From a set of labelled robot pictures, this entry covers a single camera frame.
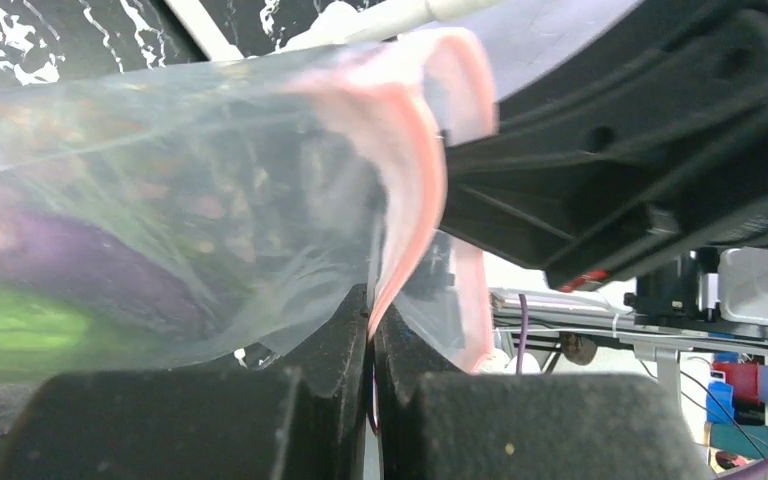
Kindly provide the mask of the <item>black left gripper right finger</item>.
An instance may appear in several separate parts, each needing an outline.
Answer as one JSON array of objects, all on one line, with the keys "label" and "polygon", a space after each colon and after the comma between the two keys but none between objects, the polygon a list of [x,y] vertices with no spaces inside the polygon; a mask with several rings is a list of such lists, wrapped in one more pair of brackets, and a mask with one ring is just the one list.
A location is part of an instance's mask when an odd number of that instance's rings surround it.
[{"label": "black left gripper right finger", "polygon": [[471,375],[395,311],[374,337],[386,479],[708,479],[678,407],[634,374]]}]

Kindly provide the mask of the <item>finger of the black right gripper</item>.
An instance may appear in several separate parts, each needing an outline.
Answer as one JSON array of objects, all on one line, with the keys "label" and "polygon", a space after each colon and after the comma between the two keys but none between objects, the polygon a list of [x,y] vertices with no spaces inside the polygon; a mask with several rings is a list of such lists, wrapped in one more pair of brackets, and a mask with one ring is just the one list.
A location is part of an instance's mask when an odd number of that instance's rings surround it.
[{"label": "finger of the black right gripper", "polygon": [[475,141],[447,149],[445,231],[555,290],[592,290],[698,248],[768,249],[768,128],[678,143],[661,167],[492,166]]},{"label": "finger of the black right gripper", "polygon": [[768,169],[768,1],[645,1],[451,148],[446,213],[608,219]]}]

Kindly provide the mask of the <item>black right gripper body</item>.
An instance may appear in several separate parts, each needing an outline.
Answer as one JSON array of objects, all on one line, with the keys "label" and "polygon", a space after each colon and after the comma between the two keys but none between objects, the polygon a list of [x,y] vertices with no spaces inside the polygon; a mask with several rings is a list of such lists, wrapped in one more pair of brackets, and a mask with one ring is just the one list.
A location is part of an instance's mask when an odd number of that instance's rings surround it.
[{"label": "black right gripper body", "polygon": [[640,325],[768,332],[768,249],[689,251],[639,276],[623,303]]}]

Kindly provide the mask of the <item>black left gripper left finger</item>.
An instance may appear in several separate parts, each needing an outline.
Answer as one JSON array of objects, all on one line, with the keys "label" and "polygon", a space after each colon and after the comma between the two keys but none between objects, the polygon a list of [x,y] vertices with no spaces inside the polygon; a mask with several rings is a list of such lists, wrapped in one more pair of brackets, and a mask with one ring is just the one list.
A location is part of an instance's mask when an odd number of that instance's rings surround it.
[{"label": "black left gripper left finger", "polygon": [[0,444],[0,479],[359,479],[366,289],[268,367],[63,374]]}]

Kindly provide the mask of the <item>clear zip top bag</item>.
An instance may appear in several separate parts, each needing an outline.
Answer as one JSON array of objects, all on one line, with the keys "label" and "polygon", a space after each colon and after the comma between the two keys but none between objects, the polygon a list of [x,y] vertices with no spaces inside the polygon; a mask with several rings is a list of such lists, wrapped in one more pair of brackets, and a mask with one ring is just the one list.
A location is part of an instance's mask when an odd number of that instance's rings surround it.
[{"label": "clear zip top bag", "polygon": [[438,233],[445,149],[497,130],[460,28],[0,92],[0,208],[95,225],[193,287],[204,339],[130,369],[287,352],[357,284],[375,330]]}]

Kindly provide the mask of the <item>green leafy vegetable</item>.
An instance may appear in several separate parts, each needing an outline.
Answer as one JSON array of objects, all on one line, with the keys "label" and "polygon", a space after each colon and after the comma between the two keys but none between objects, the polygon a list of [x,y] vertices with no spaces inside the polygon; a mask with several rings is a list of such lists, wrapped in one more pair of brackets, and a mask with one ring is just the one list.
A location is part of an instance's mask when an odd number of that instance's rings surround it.
[{"label": "green leafy vegetable", "polygon": [[0,287],[0,383],[130,368],[155,345],[144,332],[61,301]]}]

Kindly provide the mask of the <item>purple eggplant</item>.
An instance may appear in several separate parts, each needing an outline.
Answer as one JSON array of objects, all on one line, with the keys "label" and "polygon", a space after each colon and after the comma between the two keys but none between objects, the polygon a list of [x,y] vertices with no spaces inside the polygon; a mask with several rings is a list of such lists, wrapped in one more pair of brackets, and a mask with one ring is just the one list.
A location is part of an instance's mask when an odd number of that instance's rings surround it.
[{"label": "purple eggplant", "polygon": [[173,339],[204,339],[222,325],[188,282],[113,234],[28,209],[0,208],[0,287]]}]

